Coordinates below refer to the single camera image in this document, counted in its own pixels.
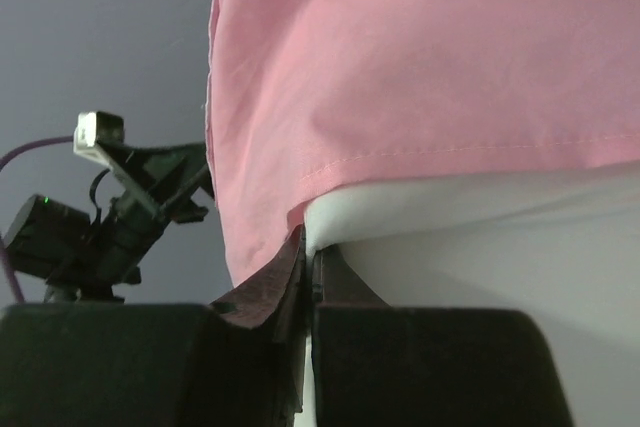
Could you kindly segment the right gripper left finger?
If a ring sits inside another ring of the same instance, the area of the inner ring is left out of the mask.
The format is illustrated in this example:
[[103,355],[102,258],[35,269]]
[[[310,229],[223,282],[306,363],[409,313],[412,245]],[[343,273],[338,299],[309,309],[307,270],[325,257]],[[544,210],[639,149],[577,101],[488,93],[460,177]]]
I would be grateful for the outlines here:
[[302,409],[305,233],[209,305],[1,313],[5,426],[290,426]]

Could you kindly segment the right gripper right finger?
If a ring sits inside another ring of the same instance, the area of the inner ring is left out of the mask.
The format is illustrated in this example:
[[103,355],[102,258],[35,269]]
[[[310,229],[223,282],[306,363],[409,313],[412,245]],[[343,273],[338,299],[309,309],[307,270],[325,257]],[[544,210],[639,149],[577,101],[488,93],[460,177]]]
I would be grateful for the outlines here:
[[394,307],[337,247],[311,269],[321,426],[569,426],[551,350],[522,312]]

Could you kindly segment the pink pillowcase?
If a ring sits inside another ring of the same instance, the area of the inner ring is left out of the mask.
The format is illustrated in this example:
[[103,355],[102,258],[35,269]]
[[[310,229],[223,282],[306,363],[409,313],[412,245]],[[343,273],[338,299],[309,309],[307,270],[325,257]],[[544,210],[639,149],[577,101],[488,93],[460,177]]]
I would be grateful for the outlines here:
[[209,35],[234,284],[342,186],[639,157],[639,0],[212,0]]

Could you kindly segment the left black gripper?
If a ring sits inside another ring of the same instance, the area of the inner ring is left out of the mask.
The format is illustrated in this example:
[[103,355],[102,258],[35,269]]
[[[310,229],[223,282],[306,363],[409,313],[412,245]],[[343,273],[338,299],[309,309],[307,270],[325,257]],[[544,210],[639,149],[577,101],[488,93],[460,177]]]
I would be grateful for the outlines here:
[[97,267],[135,267],[171,223],[205,219],[209,209],[192,200],[213,194],[202,143],[140,148],[97,141],[93,153],[124,187],[92,239]]

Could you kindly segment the white pillow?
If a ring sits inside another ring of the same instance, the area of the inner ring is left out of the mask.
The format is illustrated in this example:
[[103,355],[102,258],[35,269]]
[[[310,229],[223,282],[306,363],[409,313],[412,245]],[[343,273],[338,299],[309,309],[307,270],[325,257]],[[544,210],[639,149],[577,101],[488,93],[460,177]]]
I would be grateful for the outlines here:
[[639,167],[360,184],[311,202],[385,301],[511,307],[547,336],[576,423],[639,422]]

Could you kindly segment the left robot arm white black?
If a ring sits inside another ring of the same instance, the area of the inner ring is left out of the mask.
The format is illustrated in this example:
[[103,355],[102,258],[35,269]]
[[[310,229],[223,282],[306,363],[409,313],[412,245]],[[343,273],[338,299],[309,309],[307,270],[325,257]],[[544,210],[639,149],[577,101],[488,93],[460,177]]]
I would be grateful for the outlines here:
[[207,208],[193,202],[212,190],[201,143],[135,148],[98,141],[87,148],[121,183],[106,215],[89,214],[34,195],[5,237],[10,265],[45,281],[58,302],[116,302],[117,285],[138,285],[139,264],[171,223],[201,222]]

